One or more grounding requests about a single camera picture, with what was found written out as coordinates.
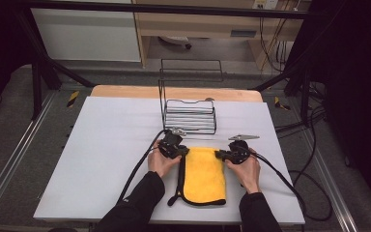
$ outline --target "black sleeve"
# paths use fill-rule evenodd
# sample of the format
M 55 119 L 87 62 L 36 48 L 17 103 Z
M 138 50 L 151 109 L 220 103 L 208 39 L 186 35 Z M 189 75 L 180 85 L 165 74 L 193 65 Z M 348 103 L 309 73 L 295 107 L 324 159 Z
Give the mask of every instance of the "black sleeve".
M 262 192 L 244 195 L 240 202 L 240 214 L 244 232 L 282 231 Z
M 130 196 L 118 202 L 96 226 L 95 232 L 141 231 L 165 193 L 156 172 L 148 172 Z

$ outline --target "white cabinet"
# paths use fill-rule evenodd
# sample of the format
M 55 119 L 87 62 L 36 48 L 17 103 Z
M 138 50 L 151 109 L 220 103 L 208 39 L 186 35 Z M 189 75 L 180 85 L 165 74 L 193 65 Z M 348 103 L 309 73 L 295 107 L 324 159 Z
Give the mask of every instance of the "white cabinet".
M 47 9 L 32 9 L 32 13 L 53 59 L 140 62 L 133 13 Z

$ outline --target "human hand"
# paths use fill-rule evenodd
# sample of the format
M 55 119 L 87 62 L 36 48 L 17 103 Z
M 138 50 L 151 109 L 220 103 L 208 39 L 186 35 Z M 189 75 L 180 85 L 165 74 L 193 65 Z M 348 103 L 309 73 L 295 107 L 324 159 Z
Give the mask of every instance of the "human hand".
M 249 151 L 255 153 L 252 148 L 249 148 Z M 234 164 L 228 159 L 225 163 L 237 175 L 248 194 L 261 191 L 259 186 L 261 166 L 256 157 L 250 156 L 240 164 Z
M 159 140 L 153 145 L 153 151 L 148 157 L 149 170 L 156 172 L 159 177 L 167 174 L 171 167 L 180 162 L 181 156 L 174 159 L 165 157 L 158 149 Z

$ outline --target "microfiber cloth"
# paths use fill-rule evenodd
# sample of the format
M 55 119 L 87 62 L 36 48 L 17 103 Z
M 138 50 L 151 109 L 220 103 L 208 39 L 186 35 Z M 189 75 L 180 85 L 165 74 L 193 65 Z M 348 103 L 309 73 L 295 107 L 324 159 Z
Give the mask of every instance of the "microfiber cloth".
M 194 206 L 224 205 L 225 177 L 223 162 L 215 157 L 216 148 L 190 147 L 180 162 L 176 193 L 168 201 L 172 206 L 178 197 Z

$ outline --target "person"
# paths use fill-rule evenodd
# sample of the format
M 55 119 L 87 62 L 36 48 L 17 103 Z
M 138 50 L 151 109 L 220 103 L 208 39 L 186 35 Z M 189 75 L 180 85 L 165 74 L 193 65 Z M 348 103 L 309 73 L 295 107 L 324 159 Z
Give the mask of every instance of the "person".
M 166 158 L 157 149 L 148 155 L 149 172 L 137 184 L 131 195 L 118 202 L 97 224 L 95 232 L 143 231 L 152 216 L 153 209 L 164 195 L 162 178 L 180 162 L 181 157 Z M 243 231 L 281 231 L 259 187 L 261 166 L 251 156 L 241 164 L 225 161 L 234 171 L 246 194 L 240 202 Z

